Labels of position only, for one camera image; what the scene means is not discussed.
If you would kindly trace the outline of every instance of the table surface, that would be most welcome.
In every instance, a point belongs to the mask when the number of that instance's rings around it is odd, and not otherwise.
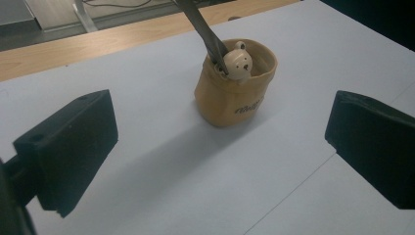
[[[314,0],[221,23],[278,58],[254,118],[215,128],[193,90],[195,31],[0,82],[0,156],[71,100],[110,89],[119,141],[65,219],[27,206],[39,234],[398,234],[401,211],[324,139],[338,90],[415,116],[415,54]]]

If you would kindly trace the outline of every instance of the wooden surface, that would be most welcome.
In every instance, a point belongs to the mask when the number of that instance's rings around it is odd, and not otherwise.
[[[209,25],[298,2],[238,0],[201,9]],[[0,52],[0,81],[107,55],[194,30],[183,13]]]
[[[26,0],[30,10],[36,16],[43,29],[77,24],[79,20],[73,10],[73,0]],[[138,5],[146,2],[145,0],[93,0],[90,4],[116,4],[116,5]],[[159,4],[169,3],[170,0],[152,0],[142,8],[152,7]],[[116,13],[133,11],[138,8],[118,8],[118,7],[91,7],[84,4],[84,7],[91,18],[112,15]]]

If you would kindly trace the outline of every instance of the white toy figure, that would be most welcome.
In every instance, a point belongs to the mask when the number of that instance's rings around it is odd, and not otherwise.
[[[253,59],[247,52],[243,41],[237,42],[235,49],[226,54],[223,60],[229,71],[229,74],[226,75],[229,79],[238,80],[242,84],[251,77]]]

